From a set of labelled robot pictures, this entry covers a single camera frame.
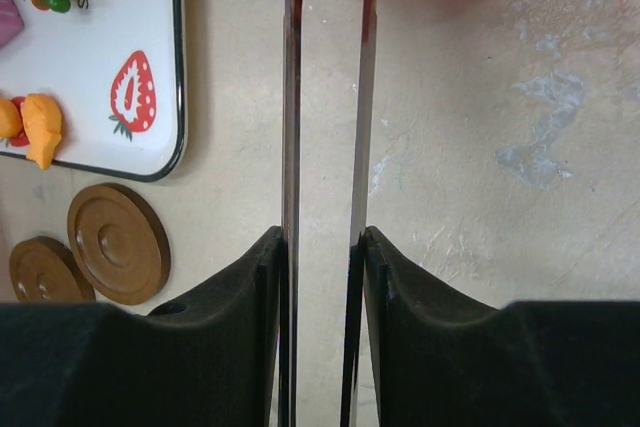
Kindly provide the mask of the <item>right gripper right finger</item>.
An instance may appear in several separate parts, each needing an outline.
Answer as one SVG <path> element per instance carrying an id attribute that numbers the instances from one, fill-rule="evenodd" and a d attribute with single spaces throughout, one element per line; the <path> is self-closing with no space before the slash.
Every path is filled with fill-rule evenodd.
<path id="1" fill-rule="evenodd" d="M 639 305 L 493 308 L 364 234 L 364 297 L 383 426 L 635 426 Z"/>

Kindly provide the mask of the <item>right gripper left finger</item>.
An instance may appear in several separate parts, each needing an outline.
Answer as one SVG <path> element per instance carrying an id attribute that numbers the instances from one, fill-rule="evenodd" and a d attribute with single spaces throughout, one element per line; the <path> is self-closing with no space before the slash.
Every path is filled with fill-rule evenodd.
<path id="1" fill-rule="evenodd" d="M 282 231 L 147 315 L 110 303 L 1 308 L 5 426 L 265 426 Z"/>

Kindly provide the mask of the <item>metal tongs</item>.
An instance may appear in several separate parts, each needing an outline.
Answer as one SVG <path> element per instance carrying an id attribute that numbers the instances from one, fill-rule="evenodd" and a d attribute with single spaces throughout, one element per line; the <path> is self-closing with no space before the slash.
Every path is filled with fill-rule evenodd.
<path id="1" fill-rule="evenodd" d="M 278 380 L 278 423 L 281 426 L 295 425 L 297 407 L 302 11 L 303 0 L 284 0 L 281 221 L 285 263 L 280 271 Z M 357 423 L 376 35 L 376 0 L 363 0 L 339 420 L 342 426 Z"/>

